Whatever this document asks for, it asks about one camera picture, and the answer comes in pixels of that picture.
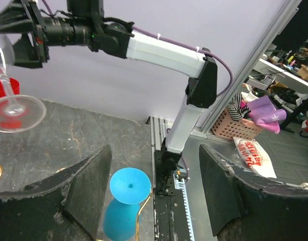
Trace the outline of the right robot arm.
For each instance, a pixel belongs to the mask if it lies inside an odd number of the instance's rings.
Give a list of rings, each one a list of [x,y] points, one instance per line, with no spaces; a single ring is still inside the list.
[[[106,18],[102,1],[67,1],[63,18],[41,13],[34,1],[11,1],[0,12],[0,34],[21,34],[12,46],[18,67],[41,68],[50,58],[51,46],[87,46],[93,52],[101,50],[188,76],[182,106],[156,161],[157,193],[164,195],[189,135],[216,100],[219,59],[207,50],[140,30],[132,22]]]

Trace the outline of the clear wine glass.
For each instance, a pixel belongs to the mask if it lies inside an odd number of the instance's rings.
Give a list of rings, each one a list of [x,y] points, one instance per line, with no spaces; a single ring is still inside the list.
[[[8,71],[15,63],[13,46],[5,34],[0,34],[0,85],[4,96],[0,97],[0,132],[18,133],[40,124],[46,116],[43,102],[33,96],[17,94],[12,89]]]

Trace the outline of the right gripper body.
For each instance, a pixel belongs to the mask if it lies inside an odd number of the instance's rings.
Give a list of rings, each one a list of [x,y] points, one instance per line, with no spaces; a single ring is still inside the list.
[[[46,17],[43,17],[37,4],[34,1],[28,2],[34,27],[32,32],[23,34],[29,34],[29,37],[37,41],[41,56],[44,57],[43,63],[46,63],[50,59],[50,47],[65,47],[69,44],[69,19],[56,17],[55,14],[47,14]]]

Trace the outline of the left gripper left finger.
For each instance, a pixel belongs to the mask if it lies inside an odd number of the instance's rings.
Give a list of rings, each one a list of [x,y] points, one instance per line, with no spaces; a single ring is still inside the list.
[[[48,178],[0,192],[0,240],[96,240],[111,161],[105,145]]]

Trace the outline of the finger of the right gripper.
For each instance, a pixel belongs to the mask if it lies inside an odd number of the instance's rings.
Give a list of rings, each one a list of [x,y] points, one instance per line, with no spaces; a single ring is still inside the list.
[[[17,67],[43,68],[44,57],[41,56],[40,46],[29,34],[22,34],[13,44],[15,63]]]
[[[19,34],[33,31],[34,21],[28,1],[11,1],[0,11],[0,34]]]

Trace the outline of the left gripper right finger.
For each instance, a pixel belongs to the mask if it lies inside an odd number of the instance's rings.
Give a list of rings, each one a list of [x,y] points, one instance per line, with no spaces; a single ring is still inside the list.
[[[204,144],[199,161],[218,240],[308,240],[308,190],[262,177]]]

